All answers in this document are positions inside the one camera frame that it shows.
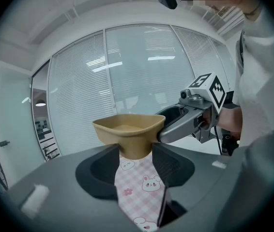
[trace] cable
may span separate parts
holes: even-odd
[[[214,132],[215,132],[216,140],[218,141],[218,146],[219,146],[220,155],[222,155],[222,150],[221,150],[221,146],[220,146],[220,141],[219,141],[219,137],[218,137],[218,132],[216,131],[216,126],[214,127]]]

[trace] ceiling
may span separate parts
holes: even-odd
[[[0,60],[32,70],[39,44],[56,28],[75,21],[89,10],[117,2],[157,0],[15,0],[2,18],[0,27]],[[237,8],[193,5],[178,1],[178,6],[198,14],[224,36],[243,20]]]

